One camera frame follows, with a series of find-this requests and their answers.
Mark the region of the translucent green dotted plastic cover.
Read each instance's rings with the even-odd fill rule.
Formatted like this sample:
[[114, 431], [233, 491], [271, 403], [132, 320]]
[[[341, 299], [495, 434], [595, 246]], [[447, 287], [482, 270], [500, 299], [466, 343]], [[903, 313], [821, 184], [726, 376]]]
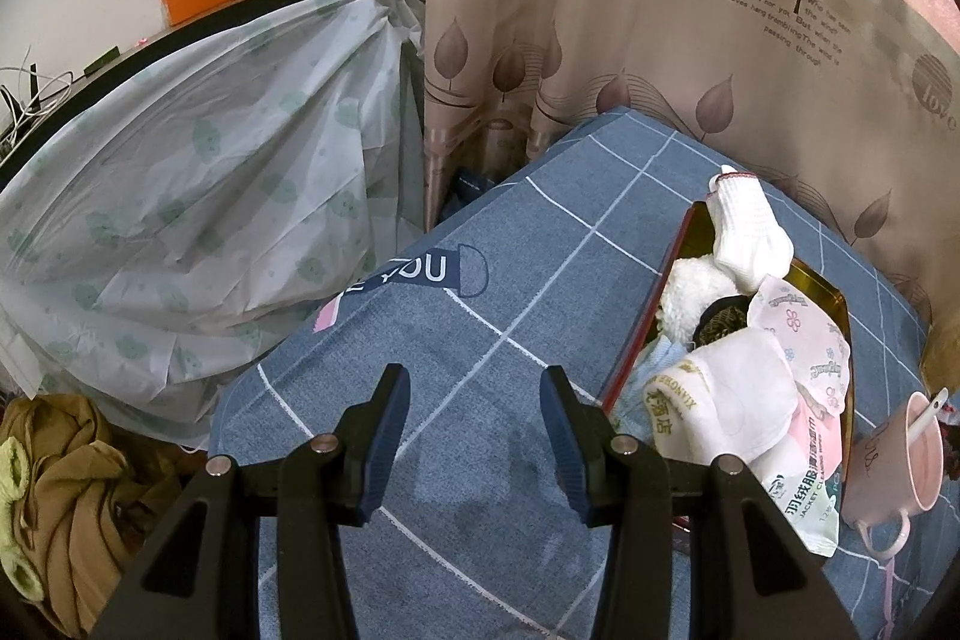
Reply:
[[304, 0], [125, 81], [2, 193], [2, 385], [199, 447], [221, 390], [420, 236], [418, 0]]

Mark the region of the white sock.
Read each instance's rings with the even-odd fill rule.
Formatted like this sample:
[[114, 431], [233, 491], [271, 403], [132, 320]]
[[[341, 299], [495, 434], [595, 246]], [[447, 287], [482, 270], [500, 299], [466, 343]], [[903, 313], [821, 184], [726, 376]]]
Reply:
[[706, 208], [715, 229], [716, 265], [742, 294], [754, 294], [766, 278], [788, 275], [793, 241], [779, 225], [754, 172], [722, 164], [709, 181]]

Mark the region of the white fluffy cloth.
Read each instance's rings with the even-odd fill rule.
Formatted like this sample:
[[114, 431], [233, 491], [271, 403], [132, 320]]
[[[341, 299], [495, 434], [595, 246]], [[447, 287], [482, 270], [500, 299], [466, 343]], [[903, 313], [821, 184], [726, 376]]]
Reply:
[[678, 259], [659, 299], [659, 333], [683, 347], [700, 347], [747, 326], [750, 299], [711, 255]]

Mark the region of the white embroidered towel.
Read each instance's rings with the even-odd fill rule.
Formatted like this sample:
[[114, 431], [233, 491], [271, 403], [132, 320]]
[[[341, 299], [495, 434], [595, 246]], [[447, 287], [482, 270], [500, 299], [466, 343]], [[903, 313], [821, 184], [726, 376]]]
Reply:
[[654, 447], [665, 458], [752, 463], [788, 432], [797, 388], [776, 336], [743, 328], [659, 370], [643, 401]]

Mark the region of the brown kraft snack bag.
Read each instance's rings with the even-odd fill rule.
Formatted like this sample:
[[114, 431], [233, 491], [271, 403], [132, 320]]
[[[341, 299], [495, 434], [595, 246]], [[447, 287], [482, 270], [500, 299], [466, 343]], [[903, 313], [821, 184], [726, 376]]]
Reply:
[[935, 317], [929, 330], [921, 377], [931, 395], [946, 388], [951, 395], [960, 388], [960, 312]]

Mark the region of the gold red metal tin box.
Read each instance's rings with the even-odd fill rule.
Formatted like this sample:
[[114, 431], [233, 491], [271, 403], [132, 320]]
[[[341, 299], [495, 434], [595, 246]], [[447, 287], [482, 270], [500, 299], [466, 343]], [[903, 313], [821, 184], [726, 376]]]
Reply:
[[[701, 257], [704, 253], [713, 248], [715, 240], [715, 229], [708, 216], [708, 208], [705, 202], [695, 202], [686, 210], [685, 216], [680, 223], [679, 230], [675, 234], [672, 244], [667, 248], [664, 259], [661, 262], [661, 280], [654, 284], [652, 291], [647, 294], [646, 301], [641, 305], [640, 313], [636, 317], [635, 323], [631, 326], [630, 336], [626, 338], [625, 344], [620, 349], [619, 357], [615, 360], [607, 381], [604, 385], [604, 391], [601, 395], [599, 404], [604, 409], [613, 422], [619, 420], [620, 395], [623, 387], [628, 381], [633, 365], [635, 365], [638, 356], [646, 349], [646, 346], [658, 336], [658, 327], [656, 326], [656, 308], [661, 300], [662, 289], [664, 289], [665, 278], [669, 276], [669, 271], [677, 259], [690, 259], [690, 257]], [[838, 287], [828, 283], [820, 273], [803, 262], [799, 257], [794, 257], [791, 262], [791, 271], [789, 271], [786, 280], [789, 281], [799, 291], [804, 292], [807, 298], [815, 302], [818, 307], [825, 310], [825, 314], [830, 317], [838, 326], [843, 338], [848, 344], [853, 344], [851, 338], [850, 310], [844, 299], [843, 292]], [[843, 498], [843, 491], [846, 489], [846, 479], [850, 474], [850, 453], [853, 448], [854, 438], [854, 359], [848, 360], [850, 366], [850, 381], [848, 381], [848, 390], [844, 398], [844, 411], [839, 418], [839, 432], [841, 432], [841, 461], [838, 470], [835, 471], [835, 479], [832, 484], [836, 487], [836, 500]]]

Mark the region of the brown olive clothes pile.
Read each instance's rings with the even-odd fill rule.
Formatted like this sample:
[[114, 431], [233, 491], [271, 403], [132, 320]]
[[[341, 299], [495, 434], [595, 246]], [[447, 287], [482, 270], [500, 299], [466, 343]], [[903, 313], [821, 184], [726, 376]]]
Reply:
[[70, 638], [93, 630], [199, 459], [110, 424], [80, 395], [2, 414], [2, 576]]

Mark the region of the pink white wipes packet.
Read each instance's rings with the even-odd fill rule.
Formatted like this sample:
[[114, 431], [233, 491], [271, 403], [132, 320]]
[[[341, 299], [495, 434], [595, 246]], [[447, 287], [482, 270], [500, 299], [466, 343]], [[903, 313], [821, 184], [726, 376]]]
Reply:
[[822, 559], [830, 559], [838, 548], [841, 461], [838, 417], [819, 416], [799, 395], [788, 432], [750, 463], [807, 551]]

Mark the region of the light blue cloth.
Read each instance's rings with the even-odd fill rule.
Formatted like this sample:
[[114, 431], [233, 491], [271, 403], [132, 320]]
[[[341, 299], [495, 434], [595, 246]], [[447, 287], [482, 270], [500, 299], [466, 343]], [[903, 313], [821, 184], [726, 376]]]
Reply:
[[641, 349], [613, 403], [610, 419], [615, 431], [633, 435], [646, 445], [654, 443], [651, 417], [644, 406], [644, 385], [661, 370], [677, 364], [686, 353], [688, 349], [681, 342], [670, 341], [667, 336], [658, 336]]

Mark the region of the white floral tissue pack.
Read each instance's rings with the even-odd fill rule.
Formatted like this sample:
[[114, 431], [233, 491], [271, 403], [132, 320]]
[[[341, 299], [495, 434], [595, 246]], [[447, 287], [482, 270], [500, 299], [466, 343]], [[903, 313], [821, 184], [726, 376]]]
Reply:
[[748, 305], [747, 325], [770, 331], [817, 417], [839, 417], [850, 388], [851, 349], [839, 326], [804, 292], [768, 276]]

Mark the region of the beige leaf print curtain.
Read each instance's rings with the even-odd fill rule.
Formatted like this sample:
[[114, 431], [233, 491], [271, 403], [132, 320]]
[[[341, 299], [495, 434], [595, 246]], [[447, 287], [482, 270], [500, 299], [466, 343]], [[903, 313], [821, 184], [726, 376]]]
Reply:
[[919, 314], [958, 307], [953, 0], [427, 0], [425, 187], [630, 107], [763, 175]]

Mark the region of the pink ceramic mug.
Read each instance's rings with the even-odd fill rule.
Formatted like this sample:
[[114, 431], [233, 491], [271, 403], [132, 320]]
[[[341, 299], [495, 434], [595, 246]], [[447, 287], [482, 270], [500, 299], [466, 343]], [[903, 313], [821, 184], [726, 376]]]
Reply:
[[913, 447], [907, 443], [908, 425], [930, 399], [911, 393], [851, 452], [841, 518], [882, 562], [905, 548], [911, 520], [929, 512], [939, 498], [944, 447], [937, 416]]

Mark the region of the blue grid tablecloth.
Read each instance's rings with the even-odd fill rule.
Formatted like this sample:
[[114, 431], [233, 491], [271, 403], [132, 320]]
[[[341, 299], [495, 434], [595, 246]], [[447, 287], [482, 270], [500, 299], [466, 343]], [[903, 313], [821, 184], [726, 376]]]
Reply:
[[626, 110], [592, 120], [308, 320], [224, 392], [215, 452], [290, 453], [404, 365], [386, 500], [343, 533], [366, 638], [583, 638], [607, 536], [558, 486], [558, 364], [597, 399], [690, 203], [724, 156]]

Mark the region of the white ceramic spoon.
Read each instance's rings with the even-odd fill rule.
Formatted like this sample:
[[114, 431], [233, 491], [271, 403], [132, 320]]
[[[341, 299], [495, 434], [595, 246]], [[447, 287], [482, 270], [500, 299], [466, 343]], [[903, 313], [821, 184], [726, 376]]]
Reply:
[[947, 399], [949, 399], [949, 390], [940, 388], [939, 392], [935, 393], [929, 403], [926, 404], [926, 408], [911, 421], [907, 429], [907, 443], [910, 447], [913, 447], [923, 437], [924, 431], [928, 429], [929, 424], [935, 419], [942, 406], [947, 403]]

